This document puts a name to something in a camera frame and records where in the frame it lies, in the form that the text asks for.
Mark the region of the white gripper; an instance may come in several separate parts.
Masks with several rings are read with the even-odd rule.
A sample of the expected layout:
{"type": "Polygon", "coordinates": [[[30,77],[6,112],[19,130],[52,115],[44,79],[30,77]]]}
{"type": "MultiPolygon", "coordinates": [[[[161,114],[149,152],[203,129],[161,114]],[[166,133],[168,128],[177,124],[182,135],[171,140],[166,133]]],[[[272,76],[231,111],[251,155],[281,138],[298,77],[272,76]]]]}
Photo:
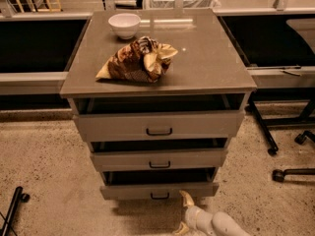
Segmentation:
{"type": "Polygon", "coordinates": [[[183,198],[184,222],[181,221],[179,227],[173,232],[175,236],[182,236],[189,231],[189,228],[205,233],[207,236],[217,236],[213,228],[213,215],[203,209],[194,206],[194,201],[190,194],[184,190],[179,191],[183,198]]]}

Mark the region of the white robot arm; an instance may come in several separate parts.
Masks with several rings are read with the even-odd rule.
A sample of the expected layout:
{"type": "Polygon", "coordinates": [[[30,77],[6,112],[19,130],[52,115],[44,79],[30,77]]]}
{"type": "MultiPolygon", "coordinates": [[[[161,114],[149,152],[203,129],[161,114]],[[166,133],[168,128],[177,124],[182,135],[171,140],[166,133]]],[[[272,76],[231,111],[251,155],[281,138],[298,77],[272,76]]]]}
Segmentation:
{"type": "Polygon", "coordinates": [[[188,192],[180,190],[179,193],[183,198],[184,214],[174,235],[182,236],[194,229],[206,236],[251,236],[227,213],[209,213],[196,206],[188,192]]]}

